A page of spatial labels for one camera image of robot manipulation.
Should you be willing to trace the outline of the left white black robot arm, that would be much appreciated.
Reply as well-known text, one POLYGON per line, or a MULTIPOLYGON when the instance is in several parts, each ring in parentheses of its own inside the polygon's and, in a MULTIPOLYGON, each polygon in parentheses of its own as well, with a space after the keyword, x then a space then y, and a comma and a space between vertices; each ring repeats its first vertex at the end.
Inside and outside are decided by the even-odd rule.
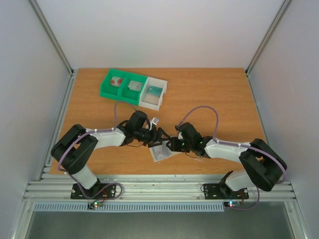
POLYGON ((129 146, 133 141, 149 148, 162 145, 170 136, 157 127, 142 111, 135 111, 128 120, 110 129, 87 129, 73 125, 52 147, 51 156, 58 162, 58 170, 67 173, 76 183, 86 199, 97 199, 108 187, 102 184, 87 166, 95 149, 110 146, 129 146))

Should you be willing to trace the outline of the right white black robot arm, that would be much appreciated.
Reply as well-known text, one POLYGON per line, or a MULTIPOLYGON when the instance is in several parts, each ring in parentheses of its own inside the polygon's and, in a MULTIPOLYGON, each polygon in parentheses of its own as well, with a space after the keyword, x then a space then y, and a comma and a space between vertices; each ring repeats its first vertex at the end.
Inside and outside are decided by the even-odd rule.
POLYGON ((262 139, 239 143, 220 140, 214 136, 203 137, 188 122, 175 128, 178 136, 172 137, 166 143, 170 151, 193 152, 198 157, 241 163, 243 170, 228 172, 218 184, 224 199, 232 197, 241 189, 253 186, 270 192, 277 183, 286 178, 286 163, 262 139))

